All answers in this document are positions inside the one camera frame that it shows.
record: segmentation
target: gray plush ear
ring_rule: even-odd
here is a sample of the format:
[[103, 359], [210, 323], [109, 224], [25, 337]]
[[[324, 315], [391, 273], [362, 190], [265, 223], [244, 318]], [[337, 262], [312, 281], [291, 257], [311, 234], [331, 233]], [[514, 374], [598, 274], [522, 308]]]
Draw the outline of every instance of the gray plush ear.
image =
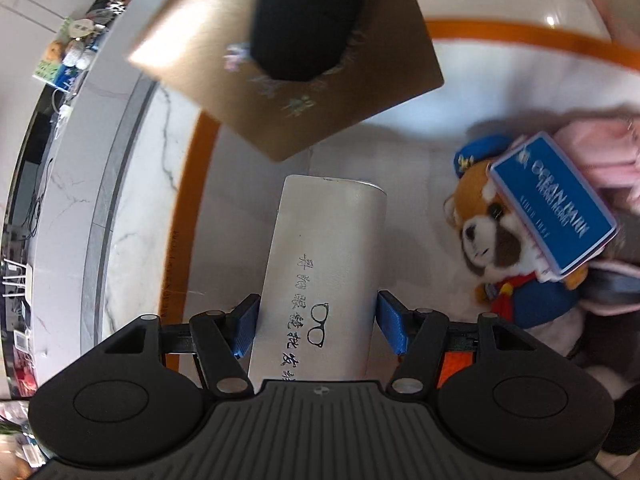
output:
[[453, 195], [451, 195], [444, 201], [442, 208], [444, 209], [444, 217], [447, 219], [447, 224], [449, 224], [454, 229], [457, 229], [458, 223], [456, 222], [456, 203], [455, 200], [453, 200]]

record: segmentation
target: blue beret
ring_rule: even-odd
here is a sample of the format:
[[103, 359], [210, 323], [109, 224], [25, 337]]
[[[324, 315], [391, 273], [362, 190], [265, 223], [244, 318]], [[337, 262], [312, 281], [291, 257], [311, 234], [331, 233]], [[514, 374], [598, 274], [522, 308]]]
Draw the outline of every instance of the blue beret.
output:
[[456, 152], [453, 158], [453, 169], [458, 178], [476, 162], [498, 156], [507, 151], [513, 139], [504, 134], [494, 134], [473, 140]]

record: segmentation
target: blue tag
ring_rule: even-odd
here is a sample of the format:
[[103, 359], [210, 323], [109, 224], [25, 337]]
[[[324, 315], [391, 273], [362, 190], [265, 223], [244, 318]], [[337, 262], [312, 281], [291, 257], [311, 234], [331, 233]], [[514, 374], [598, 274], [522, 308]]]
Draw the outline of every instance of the blue tag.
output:
[[607, 206], [544, 132], [494, 162], [489, 177], [560, 276], [616, 235]]

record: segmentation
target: gold paper bag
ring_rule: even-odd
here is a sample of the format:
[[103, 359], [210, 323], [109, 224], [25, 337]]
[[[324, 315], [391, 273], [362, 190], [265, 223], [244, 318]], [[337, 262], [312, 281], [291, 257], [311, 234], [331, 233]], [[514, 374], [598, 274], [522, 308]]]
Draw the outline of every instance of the gold paper bag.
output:
[[249, 58], [254, 5], [168, 0], [129, 59], [274, 160], [444, 82], [416, 0], [366, 0], [340, 64], [305, 83]]

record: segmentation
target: metal screw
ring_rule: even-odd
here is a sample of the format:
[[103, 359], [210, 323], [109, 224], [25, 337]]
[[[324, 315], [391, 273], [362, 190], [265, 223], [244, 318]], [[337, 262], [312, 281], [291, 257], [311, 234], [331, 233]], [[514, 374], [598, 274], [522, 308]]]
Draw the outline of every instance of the metal screw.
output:
[[225, 377], [220, 379], [216, 388], [224, 394], [239, 394], [244, 392], [249, 387], [249, 384], [240, 377]]
[[403, 377], [401, 379], [396, 379], [391, 384], [391, 387], [399, 394], [410, 395], [421, 392], [424, 388], [424, 384], [422, 384], [418, 379]]

